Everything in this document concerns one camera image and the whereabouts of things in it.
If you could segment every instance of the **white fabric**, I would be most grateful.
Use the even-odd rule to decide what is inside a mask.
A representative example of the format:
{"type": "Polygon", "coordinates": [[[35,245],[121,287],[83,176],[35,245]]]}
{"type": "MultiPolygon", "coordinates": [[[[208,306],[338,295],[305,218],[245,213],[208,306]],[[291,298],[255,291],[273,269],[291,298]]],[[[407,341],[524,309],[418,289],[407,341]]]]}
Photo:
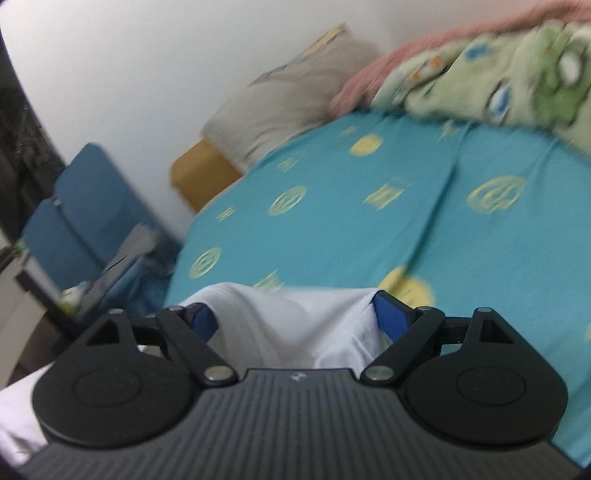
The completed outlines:
{"type": "MultiPolygon", "coordinates": [[[[248,368],[352,368],[359,375],[387,347],[378,329],[375,288],[278,292],[224,283],[189,297],[217,317],[209,345],[241,375],[248,368]]],[[[31,406],[35,383],[49,368],[0,391],[0,455],[22,465],[47,441],[31,406]]]]}

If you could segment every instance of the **yellow printed design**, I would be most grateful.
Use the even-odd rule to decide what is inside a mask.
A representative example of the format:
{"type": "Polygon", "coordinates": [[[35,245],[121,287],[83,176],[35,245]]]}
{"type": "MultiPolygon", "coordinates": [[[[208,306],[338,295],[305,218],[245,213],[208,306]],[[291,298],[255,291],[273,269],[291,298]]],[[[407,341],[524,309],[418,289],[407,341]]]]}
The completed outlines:
{"type": "Polygon", "coordinates": [[[272,271],[269,273],[265,278],[256,282],[253,287],[259,288],[261,290],[267,290],[271,292],[278,291],[285,282],[279,280],[279,276],[277,275],[277,270],[272,271]]]}
{"type": "Polygon", "coordinates": [[[378,190],[369,195],[363,203],[369,203],[376,207],[376,210],[381,210],[386,207],[390,202],[393,202],[400,197],[404,192],[404,189],[398,189],[386,184],[380,187],[378,190]]]}
{"type": "Polygon", "coordinates": [[[418,277],[405,275],[406,267],[392,270],[379,283],[378,288],[387,291],[393,297],[415,309],[421,305],[435,305],[435,297],[428,283],[418,277]]]}
{"type": "Polygon", "coordinates": [[[217,263],[222,254],[222,249],[219,247],[207,250],[201,257],[199,257],[189,270],[189,278],[199,278],[209,272],[217,263]]]}
{"type": "Polygon", "coordinates": [[[374,153],[382,143],[384,143],[384,140],[380,137],[369,134],[357,140],[357,143],[351,147],[349,153],[356,157],[365,157],[374,153]]]}
{"type": "Polygon", "coordinates": [[[298,185],[292,189],[286,190],[269,207],[269,215],[277,216],[288,212],[296,206],[302,198],[306,195],[306,187],[298,185]]]}
{"type": "Polygon", "coordinates": [[[520,197],[525,189],[525,179],[506,175],[497,177],[474,190],[466,203],[480,213],[492,213],[496,210],[507,210],[520,197]]]}
{"type": "Polygon", "coordinates": [[[340,137],[346,137],[347,135],[350,135],[352,133],[354,133],[355,131],[357,131],[359,127],[352,125],[351,127],[347,127],[345,128],[341,133],[339,133],[340,137]]]}
{"type": "Polygon", "coordinates": [[[441,132],[441,136],[439,140],[447,137],[452,137],[460,131],[456,124],[454,124],[453,120],[448,120],[443,124],[443,131],[441,132]]]}
{"type": "Polygon", "coordinates": [[[217,216],[217,221],[222,222],[235,212],[236,212],[236,209],[234,207],[227,208],[217,216]]]}
{"type": "Polygon", "coordinates": [[[293,167],[299,161],[300,160],[298,160],[296,158],[291,158],[291,157],[286,158],[284,161],[277,164],[277,169],[281,170],[283,173],[285,173],[287,170],[289,170],[291,167],[293,167]]]}

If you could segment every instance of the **green cartoon character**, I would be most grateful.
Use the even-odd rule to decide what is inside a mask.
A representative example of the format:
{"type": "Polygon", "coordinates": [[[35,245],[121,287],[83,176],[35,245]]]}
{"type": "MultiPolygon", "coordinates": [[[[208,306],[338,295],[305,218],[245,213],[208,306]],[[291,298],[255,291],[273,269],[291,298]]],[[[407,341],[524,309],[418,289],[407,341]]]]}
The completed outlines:
{"type": "Polygon", "coordinates": [[[540,81],[532,105],[541,127],[571,125],[591,87],[589,45],[575,38],[573,31],[558,25],[545,25],[540,81]]]}

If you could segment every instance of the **pillow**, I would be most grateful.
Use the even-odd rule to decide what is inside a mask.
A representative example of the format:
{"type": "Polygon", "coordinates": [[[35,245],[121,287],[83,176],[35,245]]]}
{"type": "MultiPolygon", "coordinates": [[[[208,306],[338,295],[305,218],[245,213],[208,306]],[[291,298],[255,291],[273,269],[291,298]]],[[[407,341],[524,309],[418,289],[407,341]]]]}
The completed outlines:
{"type": "Polygon", "coordinates": [[[257,78],[206,123],[202,135],[245,173],[296,135],[327,123],[332,97],[378,57],[375,45],[340,26],[291,63],[257,78]]]}

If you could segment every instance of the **dark curtain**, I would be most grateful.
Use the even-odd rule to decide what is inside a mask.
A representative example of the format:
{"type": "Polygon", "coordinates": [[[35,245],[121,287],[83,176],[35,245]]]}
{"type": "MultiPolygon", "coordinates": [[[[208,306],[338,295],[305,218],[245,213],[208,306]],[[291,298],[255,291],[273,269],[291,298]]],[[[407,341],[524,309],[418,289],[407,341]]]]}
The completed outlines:
{"type": "Polygon", "coordinates": [[[21,236],[37,205],[51,196],[63,169],[18,83],[0,35],[0,228],[10,241],[21,236]]]}

